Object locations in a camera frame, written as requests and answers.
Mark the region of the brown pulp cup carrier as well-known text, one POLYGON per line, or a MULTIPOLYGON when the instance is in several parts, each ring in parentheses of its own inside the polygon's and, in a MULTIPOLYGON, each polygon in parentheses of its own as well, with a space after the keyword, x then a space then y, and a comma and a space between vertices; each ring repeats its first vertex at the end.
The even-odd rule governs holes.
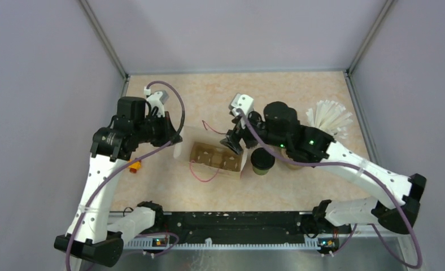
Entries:
POLYGON ((231 172, 242 169, 242 156, 222 145, 195 142, 189 156, 190 162, 231 172))
POLYGON ((295 164, 296 161, 295 161, 293 158, 290 158, 290 157, 288 156, 288 154, 287 154, 287 149, 285 149, 285 148, 281 148, 281 149, 280 149, 280 154, 281 154, 281 156, 282 156, 284 159, 288 160, 288 161, 284 161, 283 163, 284 163, 284 164, 286 165, 286 167, 289 168, 290 170, 292 170, 292 171, 297 171, 297 170, 300 170, 300 169, 305 168, 305 166, 301 166, 301 165, 296 165, 296 164, 295 164))

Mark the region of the pink paper bag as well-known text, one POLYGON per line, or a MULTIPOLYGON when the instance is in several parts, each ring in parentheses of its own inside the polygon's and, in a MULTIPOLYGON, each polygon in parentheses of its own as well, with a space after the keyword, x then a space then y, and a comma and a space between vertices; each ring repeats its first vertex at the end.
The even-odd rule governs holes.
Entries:
POLYGON ((222 134, 202 126, 185 125, 180 136, 182 142, 175 145, 173 157, 184 165, 196 180, 208 183, 217 178, 241 179, 247 153, 235 154, 222 145, 222 134))

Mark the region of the black cup lid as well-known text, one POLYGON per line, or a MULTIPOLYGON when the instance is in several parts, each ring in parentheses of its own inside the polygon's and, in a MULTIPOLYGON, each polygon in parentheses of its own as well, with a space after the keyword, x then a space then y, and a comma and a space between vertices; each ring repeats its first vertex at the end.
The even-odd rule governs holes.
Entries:
POLYGON ((275 165, 275 157, 262 147, 252 152, 250 161, 259 170, 269 170, 275 165))

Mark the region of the green paper cup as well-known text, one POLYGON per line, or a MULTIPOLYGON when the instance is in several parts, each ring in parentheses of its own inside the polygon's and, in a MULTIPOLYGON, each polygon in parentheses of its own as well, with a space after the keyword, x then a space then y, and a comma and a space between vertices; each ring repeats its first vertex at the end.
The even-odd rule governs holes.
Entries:
POLYGON ((272 168, 273 166, 270 167, 258 167, 256 165, 252 166, 253 172, 258 176, 266 175, 272 168))

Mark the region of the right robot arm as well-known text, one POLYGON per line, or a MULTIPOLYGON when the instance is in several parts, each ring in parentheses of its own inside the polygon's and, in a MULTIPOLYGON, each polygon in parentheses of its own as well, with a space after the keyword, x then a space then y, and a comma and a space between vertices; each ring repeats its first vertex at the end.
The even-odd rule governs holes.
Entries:
POLYGON ((406 176, 382 168, 344 147, 332 135, 302 125, 295 109, 276 101, 262 113, 246 97, 231 102, 234 128, 221 143, 236 154, 261 146, 270 154, 286 151, 284 161, 303 167, 319 167, 358 186, 368 198, 337 202, 324 200, 313 209, 314 225, 322 233, 345 224, 376 224, 397 233, 410 234, 420 210, 426 178, 406 176))

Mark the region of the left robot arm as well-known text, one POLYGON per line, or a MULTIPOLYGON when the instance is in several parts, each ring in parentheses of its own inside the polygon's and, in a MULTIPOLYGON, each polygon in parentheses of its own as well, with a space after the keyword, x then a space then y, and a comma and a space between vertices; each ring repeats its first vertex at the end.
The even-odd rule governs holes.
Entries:
POLYGON ((122 97, 107 126, 93 135, 89 171, 78 209, 67 232, 55 238, 55 249, 65 254, 65 269, 78 270, 82 261, 106 267, 121 258, 123 247, 144 230, 158 233, 164 218, 144 203, 130 214, 109 223, 111 203, 121 173, 136 160, 132 154, 149 143, 154 153, 182 141, 186 115, 174 127, 165 109, 163 91, 144 97, 122 97))

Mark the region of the yellow red toy car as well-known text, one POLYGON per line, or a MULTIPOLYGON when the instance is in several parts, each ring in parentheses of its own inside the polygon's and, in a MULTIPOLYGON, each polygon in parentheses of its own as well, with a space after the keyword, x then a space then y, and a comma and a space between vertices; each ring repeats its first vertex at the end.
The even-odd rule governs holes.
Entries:
POLYGON ((131 174, 136 174, 142 168, 142 163, 140 160, 135 159, 132 164, 128 167, 131 174))

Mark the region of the white cup of straws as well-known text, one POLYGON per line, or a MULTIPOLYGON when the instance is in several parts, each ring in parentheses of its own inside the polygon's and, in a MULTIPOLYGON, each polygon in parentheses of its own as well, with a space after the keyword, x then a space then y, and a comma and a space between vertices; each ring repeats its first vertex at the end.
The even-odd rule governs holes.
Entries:
POLYGON ((333 137, 346 138, 347 127, 353 122, 352 113, 334 100, 320 100, 306 112, 308 124, 333 137))

